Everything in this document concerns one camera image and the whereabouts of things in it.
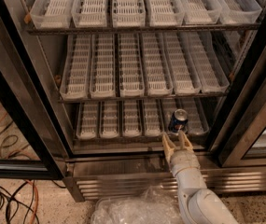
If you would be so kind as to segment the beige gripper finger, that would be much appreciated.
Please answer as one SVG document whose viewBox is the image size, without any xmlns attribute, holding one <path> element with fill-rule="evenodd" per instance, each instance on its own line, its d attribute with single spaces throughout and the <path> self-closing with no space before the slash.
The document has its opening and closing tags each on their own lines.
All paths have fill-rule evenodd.
<svg viewBox="0 0 266 224">
<path fill-rule="evenodd" d="M 187 151 L 193 150 L 192 143 L 190 142 L 190 140 L 188 140 L 186 134 L 183 131 L 178 132 L 178 138 L 179 138 L 181 150 L 187 150 Z"/>
<path fill-rule="evenodd" d="M 162 145 L 165 159 L 167 160 L 167 162 L 170 162 L 171 157 L 175 153 L 176 145 L 172 142 L 167 133 L 162 134 Z"/>
</svg>

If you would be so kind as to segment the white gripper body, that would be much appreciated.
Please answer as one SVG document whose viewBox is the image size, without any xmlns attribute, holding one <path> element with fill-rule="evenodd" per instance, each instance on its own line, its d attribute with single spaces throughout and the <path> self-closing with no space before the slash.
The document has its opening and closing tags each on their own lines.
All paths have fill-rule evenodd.
<svg viewBox="0 0 266 224">
<path fill-rule="evenodd" d="M 183 170 L 200 169 L 199 161 L 196 155 L 188 150 L 179 150 L 175 152 L 170 159 L 170 168 L 173 176 Z"/>
</svg>

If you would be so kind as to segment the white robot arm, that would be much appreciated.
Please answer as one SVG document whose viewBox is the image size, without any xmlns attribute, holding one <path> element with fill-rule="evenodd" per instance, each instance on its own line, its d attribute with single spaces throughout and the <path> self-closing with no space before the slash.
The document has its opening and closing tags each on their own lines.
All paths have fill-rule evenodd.
<svg viewBox="0 0 266 224">
<path fill-rule="evenodd" d="M 185 224 L 238 224 L 227 206 L 210 190 L 187 136 L 178 132 L 180 146 L 162 134 L 162 145 L 170 172 L 177 183 L 180 216 Z"/>
</svg>

